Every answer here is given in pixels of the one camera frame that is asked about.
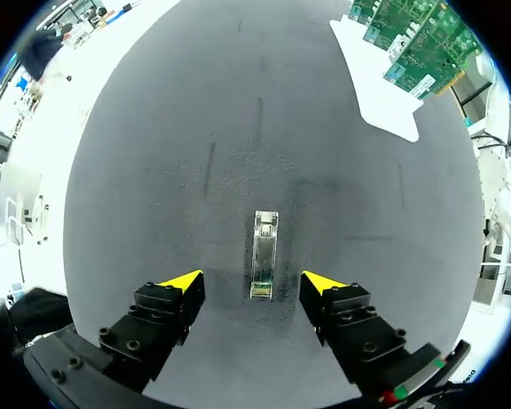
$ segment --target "green light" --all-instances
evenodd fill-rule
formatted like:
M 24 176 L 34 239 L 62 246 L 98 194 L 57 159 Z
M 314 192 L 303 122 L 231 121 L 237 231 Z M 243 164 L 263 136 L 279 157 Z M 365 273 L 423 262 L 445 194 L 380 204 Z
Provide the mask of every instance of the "green light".
M 433 364 L 434 364 L 435 366 L 437 366 L 439 369 L 441 369 L 443 366 L 445 366 L 445 362 L 444 362 L 444 361 L 442 361 L 442 360 L 435 360 L 435 361 L 433 362 Z
M 404 385 L 401 385 L 393 390 L 393 396 L 395 396 L 397 400 L 402 400 L 409 396 L 409 392 L 407 392 L 407 388 Z

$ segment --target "desk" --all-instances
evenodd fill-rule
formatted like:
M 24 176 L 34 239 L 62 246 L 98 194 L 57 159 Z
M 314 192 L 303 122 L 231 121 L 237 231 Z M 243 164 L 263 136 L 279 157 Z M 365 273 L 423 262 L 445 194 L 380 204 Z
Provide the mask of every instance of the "desk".
M 408 348 L 447 352 L 474 294 L 482 203 L 451 95 L 409 143 L 365 123 L 329 27 L 339 3 L 183 0 L 120 62 L 66 197 L 78 332 L 133 291 L 202 268 L 206 302 L 145 394 L 184 407 L 329 405 L 358 394 L 297 301 L 309 269 L 357 281 Z M 274 301 L 248 298 L 256 209 L 280 214 Z

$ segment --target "screw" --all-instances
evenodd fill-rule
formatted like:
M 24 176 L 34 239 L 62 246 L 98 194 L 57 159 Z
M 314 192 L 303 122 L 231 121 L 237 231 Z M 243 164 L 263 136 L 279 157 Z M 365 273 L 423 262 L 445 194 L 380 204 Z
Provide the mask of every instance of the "screw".
M 364 343 L 364 347 L 363 347 L 363 350 L 364 352 L 366 352 L 367 354 L 371 354 L 373 352 L 376 351 L 376 344 L 373 343 L 372 341 L 369 341 L 367 343 Z
M 51 379 L 55 383 L 64 383 L 66 381 L 66 375 L 63 371 L 60 371 L 58 369 L 52 369 Z
M 376 308 L 373 307 L 372 305 L 368 305 L 367 307 L 365 307 L 365 311 L 369 315 L 376 315 Z
M 346 314 L 341 315 L 341 320 L 343 320 L 343 321 L 351 321 L 352 318 L 354 318 L 352 313 L 346 313 Z
M 103 327 L 103 328 L 100 328 L 99 329 L 99 335 L 101 337 L 107 337 L 108 335 L 110 335 L 112 332 L 110 331 L 110 328 L 106 328 L 106 327 Z
M 399 329 L 395 330 L 395 336 L 397 338 L 405 338 L 405 335 L 407 335 L 407 331 L 404 330 L 403 328 L 399 328 Z
M 138 341 L 128 341 L 127 342 L 127 349 L 129 351 L 138 351 L 140 349 L 140 343 Z
M 68 366 L 70 366 L 72 369 L 79 369 L 82 367 L 82 360 L 78 356 L 72 356 L 68 360 Z

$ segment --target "gray mat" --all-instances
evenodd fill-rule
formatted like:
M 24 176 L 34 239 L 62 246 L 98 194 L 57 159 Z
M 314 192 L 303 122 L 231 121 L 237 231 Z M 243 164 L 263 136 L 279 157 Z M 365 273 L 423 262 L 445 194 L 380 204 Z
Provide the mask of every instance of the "gray mat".
M 95 343 L 148 280 L 205 272 L 192 333 L 147 395 L 216 408 L 357 395 L 297 301 L 302 269 L 358 281 L 410 349 L 452 347 L 480 262 L 467 132 L 450 95 L 416 113 L 416 144 L 367 125 L 328 26 L 344 9 L 183 0 L 103 89 L 66 201 L 79 333 Z M 256 209 L 280 214 L 273 302 L 246 297 Z

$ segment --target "green circuit board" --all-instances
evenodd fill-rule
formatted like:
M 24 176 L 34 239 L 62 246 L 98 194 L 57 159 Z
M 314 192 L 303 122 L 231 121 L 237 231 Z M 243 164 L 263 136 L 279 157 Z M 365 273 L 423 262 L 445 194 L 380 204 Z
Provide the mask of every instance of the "green circuit board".
M 384 78 L 422 99 L 453 84 L 468 67 L 468 56 L 481 50 L 460 16 L 440 1 Z
M 437 3 L 438 0 L 382 0 L 364 40 L 388 50 L 394 41 L 403 40 L 399 36 L 413 37 Z
M 378 0 L 354 0 L 348 18 L 368 26 L 378 8 Z

